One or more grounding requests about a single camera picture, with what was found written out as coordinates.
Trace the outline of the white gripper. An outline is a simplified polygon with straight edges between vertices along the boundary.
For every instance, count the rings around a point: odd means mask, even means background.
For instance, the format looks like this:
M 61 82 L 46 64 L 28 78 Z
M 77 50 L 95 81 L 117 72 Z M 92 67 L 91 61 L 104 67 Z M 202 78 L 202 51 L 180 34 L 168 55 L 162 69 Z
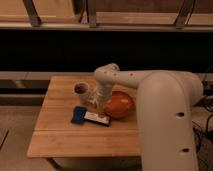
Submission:
M 95 88 L 95 102 L 97 110 L 102 112 L 106 101 L 111 97 L 112 86 L 97 84 Z

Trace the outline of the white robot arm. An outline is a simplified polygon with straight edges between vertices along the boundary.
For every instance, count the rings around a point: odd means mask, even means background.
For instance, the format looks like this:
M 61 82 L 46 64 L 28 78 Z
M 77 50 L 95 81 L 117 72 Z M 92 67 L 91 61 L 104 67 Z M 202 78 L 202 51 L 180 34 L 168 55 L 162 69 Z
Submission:
M 99 67 L 96 101 L 101 105 L 116 84 L 135 88 L 143 171 L 199 171 L 191 107 L 203 85 L 191 72 L 121 71 L 116 64 Z

